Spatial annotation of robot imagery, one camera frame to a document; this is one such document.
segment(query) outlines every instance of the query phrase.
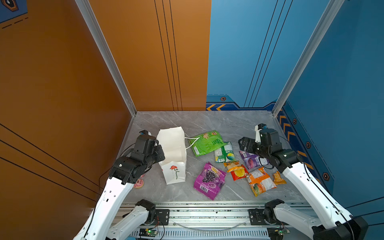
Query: snack bag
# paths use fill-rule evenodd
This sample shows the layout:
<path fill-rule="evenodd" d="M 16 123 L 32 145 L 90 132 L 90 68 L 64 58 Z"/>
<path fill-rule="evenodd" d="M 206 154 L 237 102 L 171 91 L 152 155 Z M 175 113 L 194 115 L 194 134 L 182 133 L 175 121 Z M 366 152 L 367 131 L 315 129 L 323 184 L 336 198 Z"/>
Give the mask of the snack bag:
<path fill-rule="evenodd" d="M 215 162 L 232 162 L 236 161 L 233 154 L 233 148 L 231 142 L 224 142 L 226 145 L 215 150 Z"/>
<path fill-rule="evenodd" d="M 227 172 L 232 172 L 232 171 L 244 168 L 244 166 L 240 165 L 239 161 L 236 161 L 236 162 L 225 162 L 224 166 L 227 167 L 227 169 L 228 169 Z"/>
<path fill-rule="evenodd" d="M 246 168 L 243 165 L 242 165 L 242 167 L 244 169 L 237 169 L 237 170 L 231 172 L 232 178 L 234 181 L 236 181 L 237 179 L 242 179 L 248 175 L 248 171 L 246 170 Z"/>
<path fill-rule="evenodd" d="M 275 172 L 273 176 L 275 177 L 275 179 L 273 180 L 275 185 L 287 183 L 284 179 L 281 178 L 279 171 Z"/>
<path fill-rule="evenodd" d="M 251 186 L 253 194 L 256 197 L 262 194 L 263 192 L 266 192 L 267 190 L 276 188 L 275 183 L 269 177 L 268 173 L 265 172 L 263 167 L 250 172 L 247 175 L 247 180 L 249 185 Z"/>
<path fill-rule="evenodd" d="M 257 154 L 252 154 L 245 151 L 239 151 L 239 153 L 248 169 L 269 164 L 268 159 L 260 158 L 260 156 Z"/>
<path fill-rule="evenodd" d="M 225 145 L 221 135 L 216 130 L 202 133 L 192 138 L 194 139 L 189 139 L 190 145 L 198 138 L 192 147 L 196 157 L 215 151 Z"/>
<path fill-rule="evenodd" d="M 226 174 L 226 172 L 218 170 L 208 162 L 205 164 L 200 175 L 197 176 L 193 187 L 214 200 L 225 183 L 224 178 Z"/>

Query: orange wall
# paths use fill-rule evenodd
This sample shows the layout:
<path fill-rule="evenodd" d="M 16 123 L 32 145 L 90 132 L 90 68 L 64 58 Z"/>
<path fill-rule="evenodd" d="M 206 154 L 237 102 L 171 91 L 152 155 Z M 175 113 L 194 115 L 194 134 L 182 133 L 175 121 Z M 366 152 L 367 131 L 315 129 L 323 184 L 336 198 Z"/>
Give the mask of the orange wall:
<path fill-rule="evenodd" d="M 205 110 L 210 0 L 90 0 L 138 111 Z"/>
<path fill-rule="evenodd" d="M 131 116 L 74 1 L 28 1 L 0 46 L 2 238 L 72 239 Z"/>

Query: white paper bag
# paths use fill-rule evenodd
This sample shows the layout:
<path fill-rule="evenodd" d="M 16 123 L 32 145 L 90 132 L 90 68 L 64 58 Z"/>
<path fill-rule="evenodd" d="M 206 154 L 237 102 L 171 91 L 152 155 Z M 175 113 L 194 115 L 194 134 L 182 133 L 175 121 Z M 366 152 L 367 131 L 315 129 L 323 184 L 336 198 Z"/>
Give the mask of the white paper bag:
<path fill-rule="evenodd" d="M 183 129 L 181 127 L 160 129 L 156 139 L 164 151 L 165 160 L 159 164 L 166 183 L 185 182 L 187 150 Z"/>

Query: green snack bag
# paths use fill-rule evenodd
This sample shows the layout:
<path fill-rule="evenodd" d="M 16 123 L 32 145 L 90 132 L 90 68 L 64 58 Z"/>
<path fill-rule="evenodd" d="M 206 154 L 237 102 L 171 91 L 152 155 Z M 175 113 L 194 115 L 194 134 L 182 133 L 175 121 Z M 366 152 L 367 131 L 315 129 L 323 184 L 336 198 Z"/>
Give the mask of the green snack bag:
<path fill-rule="evenodd" d="M 236 161 L 233 154 L 231 142 L 224 142 L 226 145 L 215 150 L 215 162 L 234 162 Z"/>
<path fill-rule="evenodd" d="M 196 157 L 215 151 L 216 149 L 219 149 L 226 144 L 223 142 L 221 135 L 216 130 L 202 133 L 193 138 L 199 138 L 192 146 Z M 189 144 L 192 144 L 195 139 L 189 139 L 188 141 Z"/>

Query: orange snack bag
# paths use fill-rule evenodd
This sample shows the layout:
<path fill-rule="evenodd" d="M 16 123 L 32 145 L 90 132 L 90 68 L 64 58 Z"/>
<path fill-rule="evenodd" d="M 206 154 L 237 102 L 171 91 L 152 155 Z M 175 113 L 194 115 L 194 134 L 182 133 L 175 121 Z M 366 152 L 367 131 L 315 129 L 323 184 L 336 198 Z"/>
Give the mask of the orange snack bag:
<path fill-rule="evenodd" d="M 247 180 L 255 197 L 259 196 L 263 192 L 266 192 L 267 190 L 276 188 L 275 183 L 263 167 L 250 172 L 247 175 Z"/>
<path fill-rule="evenodd" d="M 232 174 L 233 180 L 236 181 L 237 179 L 242 179 L 246 177 L 248 175 L 248 171 L 244 167 L 243 169 L 237 169 L 235 171 L 232 171 L 231 174 Z"/>
<path fill-rule="evenodd" d="M 236 162 L 224 162 L 223 164 L 224 164 L 224 166 L 227 167 L 227 169 L 228 169 L 227 172 L 232 172 L 232 171 L 235 171 L 235 170 L 244 169 L 244 166 L 240 165 L 239 161 L 236 161 Z"/>
<path fill-rule="evenodd" d="M 273 182 L 275 183 L 275 185 L 279 185 L 279 184 L 286 184 L 287 182 L 281 178 L 280 176 L 280 173 L 277 171 L 273 174 L 273 176 L 275 177 L 275 179 L 273 180 Z"/>

